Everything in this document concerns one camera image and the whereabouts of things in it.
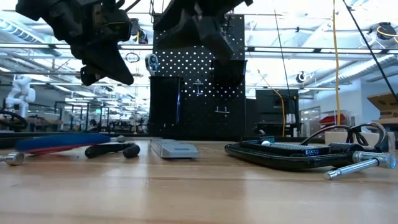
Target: white robot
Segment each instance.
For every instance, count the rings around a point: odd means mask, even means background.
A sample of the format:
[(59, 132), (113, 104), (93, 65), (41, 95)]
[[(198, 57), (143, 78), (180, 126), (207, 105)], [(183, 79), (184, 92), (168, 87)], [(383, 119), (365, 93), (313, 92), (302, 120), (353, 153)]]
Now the white robot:
[(14, 105), (19, 105), (18, 114), (23, 118), (26, 117), (29, 103), (33, 103), (36, 99), (36, 91), (29, 84), (31, 80), (29, 77), (18, 75), (12, 81), (12, 90), (6, 98), (6, 109), (14, 112)]

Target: cardboard box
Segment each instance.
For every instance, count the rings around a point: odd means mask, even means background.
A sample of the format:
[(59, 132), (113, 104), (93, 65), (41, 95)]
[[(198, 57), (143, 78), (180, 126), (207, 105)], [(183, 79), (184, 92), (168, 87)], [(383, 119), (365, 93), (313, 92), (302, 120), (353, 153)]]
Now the cardboard box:
[(398, 118), (398, 104), (392, 93), (371, 95), (368, 100), (379, 109), (379, 119)]
[[(365, 137), (368, 141), (369, 146), (373, 147), (377, 141), (379, 140), (378, 133), (364, 133), (361, 134)], [(389, 152), (396, 151), (396, 136), (392, 132), (388, 132), (389, 136)], [(346, 142), (347, 139), (347, 132), (342, 131), (327, 131), (325, 132), (325, 144), (329, 145), (332, 142)], [(354, 143), (358, 143), (356, 137), (354, 136)]]

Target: screwdriver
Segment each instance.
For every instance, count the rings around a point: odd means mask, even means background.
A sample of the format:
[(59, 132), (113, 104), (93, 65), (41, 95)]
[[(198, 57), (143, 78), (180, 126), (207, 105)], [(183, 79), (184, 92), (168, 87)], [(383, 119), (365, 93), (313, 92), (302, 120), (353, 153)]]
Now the screwdriver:
[(136, 157), (139, 152), (140, 148), (134, 143), (127, 143), (127, 144), (99, 144), (95, 146), (90, 146), (86, 149), (85, 155), (87, 158), (92, 159), (97, 156), (110, 153), (110, 152), (120, 152), (123, 151), (123, 155), (126, 158), (133, 158)]

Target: ceiling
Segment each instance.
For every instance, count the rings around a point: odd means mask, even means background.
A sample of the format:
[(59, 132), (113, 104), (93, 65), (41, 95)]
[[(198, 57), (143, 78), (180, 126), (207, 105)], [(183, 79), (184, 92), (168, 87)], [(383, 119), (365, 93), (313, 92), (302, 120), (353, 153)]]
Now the ceiling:
[[(130, 5), (134, 0), (126, 0), (123, 8)], [(165, 9), (168, 0), (154, 1), (155, 12), (162, 12)], [(398, 27), (398, 16), (396, 6), (398, 2), (393, 0), (347, 0), (353, 7), (353, 14), (358, 21), (361, 29), (366, 34), (370, 28), (375, 29), (379, 22), (391, 22), (392, 26)], [(24, 16), (14, 12), (17, 0), (7, 0), (0, 4), (0, 19), (11, 22), (20, 29), (35, 36), (40, 42), (46, 44), (62, 44), (52, 33), (51, 28), (42, 20), (32, 21)], [(150, 0), (142, 0), (132, 10), (129, 11), (130, 18), (138, 18), (141, 28), (146, 32), (149, 45), (152, 45), (153, 30), (151, 16), (149, 15)], [(277, 23), (280, 33), (280, 42), (283, 47), (304, 47), (304, 48), (333, 48), (333, 22), (331, 19), (333, 9), (333, 1), (319, 0), (254, 0), (254, 4), (247, 7), (245, 4), (239, 5), (235, 10), (235, 14), (245, 14), (245, 36), (246, 46), (256, 47), (280, 47), (278, 39), (278, 31), (275, 22), (274, 10), (277, 14)], [(336, 36), (338, 48), (342, 49), (364, 49), (366, 46), (361, 43), (360, 34), (356, 30), (356, 26), (348, 14), (343, 1), (336, 1)], [(373, 49), (396, 49), (397, 42), (394, 39), (380, 40), (374, 35), (366, 34)], [(12, 34), (4, 32), (0, 29), (0, 43), (26, 43), (20, 38)], [(136, 44), (130, 40), (124, 44)], [(75, 60), (68, 49), (57, 49), (61, 56), (54, 57), (51, 54), (44, 54), (37, 50), (27, 49), (1, 49), (0, 50), (0, 67), (9, 71), (45, 71), (46, 68), (57, 68), (60, 73), (73, 73), (79, 71), (82, 64), (79, 60)], [(152, 53), (151, 47), (148, 50), (121, 50), (121, 55), (125, 57), (129, 52), (138, 54), (141, 60), (137, 63), (126, 62), (131, 73), (137, 73), (141, 77), (135, 77), (135, 86), (110, 86), (110, 89), (102, 89), (101, 87), (85, 87), (85, 86), (62, 86), (64, 89), (56, 87), (56, 90), (65, 94), (72, 95), (72, 92), (79, 95), (80, 92), (87, 92), (86, 95), (93, 95), (102, 98), (134, 98), (135, 110), (148, 111), (149, 104), (149, 73), (145, 68), (144, 57)], [(18, 54), (23, 58), (28, 58), (35, 62), (35, 65), (26, 60), (13, 57), (14, 65), (2, 64), (4, 59), (10, 59), (9, 54)], [(295, 77), (301, 72), (306, 74), (314, 74), (314, 78), (318, 80), (335, 72), (336, 62), (334, 54), (285, 54), (285, 67), (289, 85), (297, 85)], [(246, 72), (246, 85), (266, 85), (261, 75), (272, 86), (286, 86), (284, 63), (281, 60), (280, 53), (246, 53), (248, 59), (248, 67)], [(371, 60), (370, 55), (341, 55), (341, 67), (356, 62), (365, 62)], [(387, 68), (389, 72), (393, 72), (397, 67)], [(374, 72), (369, 77), (378, 76), (379, 73)], [(32, 76), (36, 81), (46, 82), (62, 82), (62, 83), (80, 83), (80, 80), (73, 75), (42, 75)], [(3, 81), (9, 81), (9, 77), (2, 76)], [(117, 82), (108, 78), (102, 81), (112, 84)]]

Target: wooden tabletop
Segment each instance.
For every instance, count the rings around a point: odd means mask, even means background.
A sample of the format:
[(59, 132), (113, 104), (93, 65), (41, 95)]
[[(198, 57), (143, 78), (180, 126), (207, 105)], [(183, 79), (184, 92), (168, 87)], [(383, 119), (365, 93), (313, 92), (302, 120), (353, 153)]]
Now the wooden tabletop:
[(330, 168), (284, 172), (228, 156), (228, 142), (194, 142), (200, 158), (86, 159), (84, 149), (0, 164), (0, 223), (397, 223), (398, 171), (334, 181)]

